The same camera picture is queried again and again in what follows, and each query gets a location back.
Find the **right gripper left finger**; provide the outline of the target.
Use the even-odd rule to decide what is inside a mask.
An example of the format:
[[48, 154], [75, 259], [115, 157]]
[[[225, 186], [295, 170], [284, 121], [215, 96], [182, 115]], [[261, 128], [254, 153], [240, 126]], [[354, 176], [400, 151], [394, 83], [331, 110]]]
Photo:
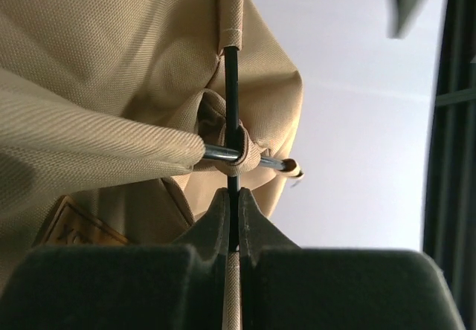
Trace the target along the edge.
[[7, 284], [9, 329], [220, 329], [230, 201], [162, 246], [42, 246]]

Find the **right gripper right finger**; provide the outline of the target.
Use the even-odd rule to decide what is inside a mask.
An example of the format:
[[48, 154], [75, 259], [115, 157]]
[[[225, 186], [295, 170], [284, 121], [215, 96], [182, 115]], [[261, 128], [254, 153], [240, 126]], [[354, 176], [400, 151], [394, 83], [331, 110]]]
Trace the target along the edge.
[[311, 249], [239, 193], [244, 329], [462, 329], [442, 271], [412, 250]]

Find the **beige pet tent fabric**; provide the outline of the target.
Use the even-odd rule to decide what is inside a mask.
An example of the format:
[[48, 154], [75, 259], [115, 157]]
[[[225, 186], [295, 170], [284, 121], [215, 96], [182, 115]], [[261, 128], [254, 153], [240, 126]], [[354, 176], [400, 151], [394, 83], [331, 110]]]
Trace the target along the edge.
[[[203, 159], [227, 147], [226, 47], [236, 163]], [[303, 173], [260, 156], [291, 159], [302, 103], [251, 0], [1, 0], [1, 327], [7, 284], [37, 248], [169, 245], [229, 176], [269, 216]]]

